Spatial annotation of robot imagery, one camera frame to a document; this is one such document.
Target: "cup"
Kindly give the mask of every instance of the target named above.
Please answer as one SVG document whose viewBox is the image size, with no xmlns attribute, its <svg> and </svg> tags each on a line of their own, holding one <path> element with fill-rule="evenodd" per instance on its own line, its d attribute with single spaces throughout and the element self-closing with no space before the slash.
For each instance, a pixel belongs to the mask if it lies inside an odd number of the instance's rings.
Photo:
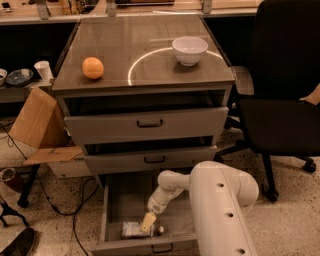
<svg viewBox="0 0 320 256">
<path fill-rule="evenodd" d="M 48 61 L 42 60 L 34 64 L 34 68 L 38 71 L 43 81 L 50 81 L 53 78 L 50 64 Z"/>
<path fill-rule="evenodd" d="M 14 168 L 2 170 L 0 172 L 0 179 L 4 184 L 16 192 L 22 192 L 24 188 L 25 182 Z"/>
</svg>

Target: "black office chair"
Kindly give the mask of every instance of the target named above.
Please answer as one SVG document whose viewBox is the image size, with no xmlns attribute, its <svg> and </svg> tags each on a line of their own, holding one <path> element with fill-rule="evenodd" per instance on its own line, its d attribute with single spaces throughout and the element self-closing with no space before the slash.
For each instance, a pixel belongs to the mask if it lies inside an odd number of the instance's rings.
<svg viewBox="0 0 320 256">
<path fill-rule="evenodd" d="M 217 152 L 215 160 L 246 148 L 262 154 L 269 185 L 266 197 L 276 201 L 270 155 L 303 159 L 309 172 L 316 169 L 309 157 L 320 156 L 320 107 L 300 100 L 320 82 L 320 1 L 262 2 L 248 64 L 235 70 L 242 77 L 247 71 L 246 81 L 254 87 L 238 88 L 238 95 L 248 89 L 252 94 L 236 101 L 244 140 Z"/>
</svg>

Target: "white bowl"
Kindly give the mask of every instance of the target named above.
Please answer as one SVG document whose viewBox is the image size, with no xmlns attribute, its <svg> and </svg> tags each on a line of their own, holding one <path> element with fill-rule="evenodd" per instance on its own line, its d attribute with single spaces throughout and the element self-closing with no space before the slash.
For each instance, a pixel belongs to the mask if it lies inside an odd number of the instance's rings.
<svg viewBox="0 0 320 256">
<path fill-rule="evenodd" d="M 174 55 L 182 65 L 193 66 L 197 64 L 208 50 L 208 43 L 194 36 L 184 36 L 172 42 Z"/>
<path fill-rule="evenodd" d="M 2 86 L 4 84 L 4 81 L 6 80 L 7 77 L 7 71 L 0 68 L 0 86 Z"/>
</svg>

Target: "white cup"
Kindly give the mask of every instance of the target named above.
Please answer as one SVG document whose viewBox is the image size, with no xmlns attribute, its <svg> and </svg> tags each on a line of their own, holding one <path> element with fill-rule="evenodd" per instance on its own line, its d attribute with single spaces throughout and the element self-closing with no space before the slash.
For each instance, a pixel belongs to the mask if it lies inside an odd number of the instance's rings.
<svg viewBox="0 0 320 256">
<path fill-rule="evenodd" d="M 53 78 L 50 64 L 48 61 L 39 61 L 34 64 L 35 69 L 38 71 L 39 75 L 41 76 L 43 81 L 50 81 Z"/>
</svg>

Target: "cabinet top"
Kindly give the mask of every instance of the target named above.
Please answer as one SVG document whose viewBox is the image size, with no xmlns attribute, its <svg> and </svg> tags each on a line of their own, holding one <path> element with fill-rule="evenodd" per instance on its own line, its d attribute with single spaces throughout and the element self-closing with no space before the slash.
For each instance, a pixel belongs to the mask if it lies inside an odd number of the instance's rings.
<svg viewBox="0 0 320 256">
<path fill-rule="evenodd" d="M 208 53 L 192 67 L 173 54 L 177 37 L 197 36 L 208 42 Z M 103 76 L 90 80 L 82 62 L 96 57 Z M 84 18 L 54 83 L 56 92 L 108 90 L 135 87 L 195 86 L 234 81 L 231 68 L 198 15 L 141 15 Z"/>
</svg>

